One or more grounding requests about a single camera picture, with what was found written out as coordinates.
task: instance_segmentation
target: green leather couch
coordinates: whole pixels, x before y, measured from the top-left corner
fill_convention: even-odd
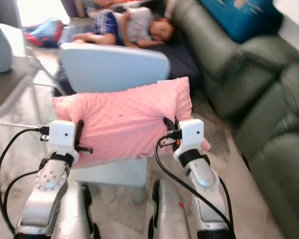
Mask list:
[[[173,21],[285,238],[299,239],[299,52],[277,35],[232,41],[196,0],[178,0]]]

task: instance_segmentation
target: black cable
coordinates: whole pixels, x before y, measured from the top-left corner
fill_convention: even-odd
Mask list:
[[[155,160],[158,163],[158,165],[160,166],[160,168],[164,171],[164,173],[166,173],[170,178],[172,178],[174,181],[176,181],[177,183],[179,183],[181,186],[183,186],[184,188],[186,188],[189,192],[191,192],[192,194],[194,194],[196,197],[198,197],[200,200],[202,200],[204,203],[206,203],[212,210],[214,210],[221,218],[222,220],[224,220],[224,222],[227,224],[227,227],[229,228],[229,230],[231,231],[232,237],[233,239],[235,239],[235,233],[234,233],[234,228],[231,226],[231,222],[225,217],[224,214],[221,213],[221,211],[219,211],[214,205],[212,205],[207,199],[205,199],[203,196],[201,196],[196,190],[194,190],[192,187],[190,187],[188,184],[186,184],[184,181],[182,181],[181,179],[179,179],[177,176],[175,176],[174,174],[172,174],[168,169],[166,169],[164,167],[164,165],[161,163],[159,156],[158,156],[158,147],[160,142],[163,139],[169,138],[169,135],[163,136],[161,137],[158,142],[156,143],[155,146],[155,151],[154,151],[154,156],[155,156]]]
[[[233,239],[236,238],[235,234],[234,234],[234,220],[233,220],[233,212],[232,212],[232,208],[231,208],[231,202],[230,202],[230,197],[229,197],[229,193],[228,193],[228,190],[227,190],[227,187],[224,183],[224,181],[221,179],[221,177],[219,177],[219,181],[225,191],[225,194],[226,194],[226,199],[227,199],[227,204],[228,204],[228,214],[229,214],[229,222],[230,222],[230,225],[231,225],[231,231],[232,231],[232,237]]]
[[[3,206],[4,206],[4,209],[5,209],[5,213],[7,214],[7,202],[8,202],[8,196],[9,196],[9,192],[11,190],[11,188],[13,187],[13,185],[16,183],[16,181],[18,181],[19,179],[23,178],[23,177],[26,177],[28,175],[31,175],[31,174],[35,174],[39,172],[39,170],[36,170],[36,171],[33,171],[33,172],[29,172],[29,173],[25,173],[25,174],[22,174],[18,177],[16,177],[15,179],[12,180],[12,182],[10,182],[10,184],[8,185],[8,187],[6,188],[5,190],[5,193],[4,193],[4,198],[3,198]]]
[[[2,161],[7,153],[7,151],[9,150],[9,148],[11,147],[11,145],[13,144],[13,142],[23,133],[25,132],[28,132],[28,131],[39,131],[38,128],[27,128],[27,129],[24,129],[20,132],[18,132],[11,140],[10,142],[7,144],[7,146],[5,147],[4,151],[2,152],[1,156],[0,156],[0,171],[1,171],[1,165],[2,165]],[[3,216],[3,219],[7,225],[7,227],[9,228],[9,230],[11,231],[12,234],[14,234],[14,227],[13,225],[11,224],[11,222],[9,221],[9,218],[7,216],[7,213],[5,212],[4,210],[4,206],[3,206],[3,203],[2,203],[2,197],[1,197],[1,186],[0,186],[0,211],[1,211],[1,214]]]

